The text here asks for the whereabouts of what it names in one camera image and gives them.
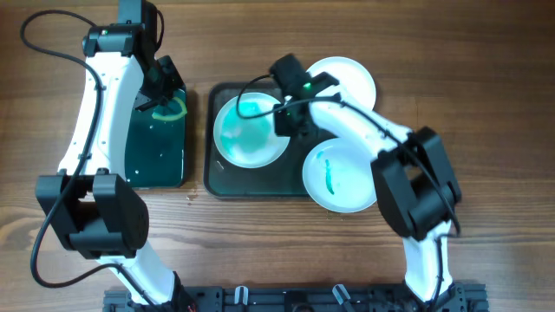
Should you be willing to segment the green yellow sponge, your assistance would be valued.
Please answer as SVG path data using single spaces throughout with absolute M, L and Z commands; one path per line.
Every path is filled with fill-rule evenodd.
M 153 113 L 154 120 L 172 122 L 185 117 L 187 114 L 186 103 L 181 98 L 174 96 L 167 104 L 157 106 Z

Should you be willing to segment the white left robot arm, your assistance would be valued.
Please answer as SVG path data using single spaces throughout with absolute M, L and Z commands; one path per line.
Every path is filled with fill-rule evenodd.
M 57 172 L 36 182 L 36 199 L 66 250 L 112 270 L 135 311 L 186 311 L 193 300 L 147 240 L 147 206 L 126 178 L 133 111 L 184 120 L 186 87 L 169 56 L 158 56 L 164 18 L 153 3 L 122 1 L 118 18 L 92 24 L 79 64 L 86 84 L 75 131 Z

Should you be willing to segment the white plate with green smear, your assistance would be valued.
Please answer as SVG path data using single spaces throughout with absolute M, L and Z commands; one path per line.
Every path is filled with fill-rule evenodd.
M 235 166 L 247 169 L 268 166 L 284 153 L 290 138 L 275 134 L 272 115 L 240 118 L 237 99 L 231 98 L 219 110 L 213 125 L 213 142 L 224 159 Z

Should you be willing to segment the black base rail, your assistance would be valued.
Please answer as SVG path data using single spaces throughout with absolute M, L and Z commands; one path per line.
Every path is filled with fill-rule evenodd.
M 369 287 L 253 289 L 239 286 L 185 288 L 185 311 L 426 311 L 403 284 Z M 486 286 L 454 283 L 440 295 L 434 311 L 488 312 Z

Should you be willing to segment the white plate with green streak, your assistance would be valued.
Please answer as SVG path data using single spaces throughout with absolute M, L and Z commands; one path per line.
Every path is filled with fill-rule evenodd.
M 344 139 L 315 146 L 302 169 L 304 188 L 325 209 L 338 213 L 363 211 L 376 200 L 371 156 Z

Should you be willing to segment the small black soap tray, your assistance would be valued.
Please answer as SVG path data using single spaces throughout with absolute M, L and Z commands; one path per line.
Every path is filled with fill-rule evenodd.
M 177 89 L 174 96 L 186 103 L 183 81 L 182 88 Z M 133 109 L 131 114 L 125 176 L 130 186 L 136 189 L 178 187 L 185 178 L 186 116 L 172 122 L 154 120 L 154 109 L 144 112 Z

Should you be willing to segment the large dark serving tray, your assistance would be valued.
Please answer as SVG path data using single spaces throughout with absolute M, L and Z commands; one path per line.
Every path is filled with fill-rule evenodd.
M 225 160 L 213 138 L 213 126 L 221 108 L 238 95 L 242 82 L 215 85 L 207 102 L 204 186 L 219 198 L 306 198 L 302 169 L 308 153 L 319 143 L 334 137 L 318 130 L 290 140 L 284 153 L 268 166 L 247 169 Z

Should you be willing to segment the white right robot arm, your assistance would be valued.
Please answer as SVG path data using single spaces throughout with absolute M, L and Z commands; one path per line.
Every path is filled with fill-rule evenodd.
M 453 279 L 447 241 L 460 223 L 454 212 L 461 191 L 440 136 L 429 127 L 417 132 L 379 115 L 376 85 L 359 62 L 324 58 L 309 68 L 289 54 L 269 69 L 285 102 L 272 109 L 277 135 L 317 127 L 344 140 L 369 164 L 366 192 L 382 217 L 403 239 L 404 282 L 429 308 L 437 307 Z

